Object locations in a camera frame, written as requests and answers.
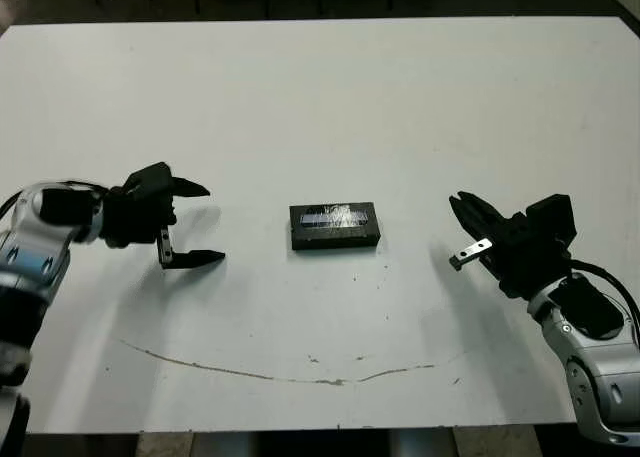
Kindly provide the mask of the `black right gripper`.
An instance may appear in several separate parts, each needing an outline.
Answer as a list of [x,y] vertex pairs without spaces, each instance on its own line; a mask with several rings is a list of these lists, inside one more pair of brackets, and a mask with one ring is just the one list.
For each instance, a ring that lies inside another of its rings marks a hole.
[[455,270],[478,260],[509,297],[532,297],[568,273],[565,244],[536,228],[525,214],[505,218],[489,202],[465,191],[450,196],[449,204],[474,239],[449,258]]

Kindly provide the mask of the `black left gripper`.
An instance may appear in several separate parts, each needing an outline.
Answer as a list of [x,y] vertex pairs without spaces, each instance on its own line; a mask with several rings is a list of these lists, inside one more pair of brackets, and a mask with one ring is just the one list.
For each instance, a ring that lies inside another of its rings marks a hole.
[[[205,197],[210,191],[188,179],[172,178],[172,194],[176,197]],[[103,223],[99,237],[108,247],[122,249],[130,244],[166,245],[168,228],[176,223],[173,195],[169,191],[125,191],[114,187],[102,199]],[[191,250],[186,253],[164,253],[162,268],[195,269],[225,258],[223,252]]]

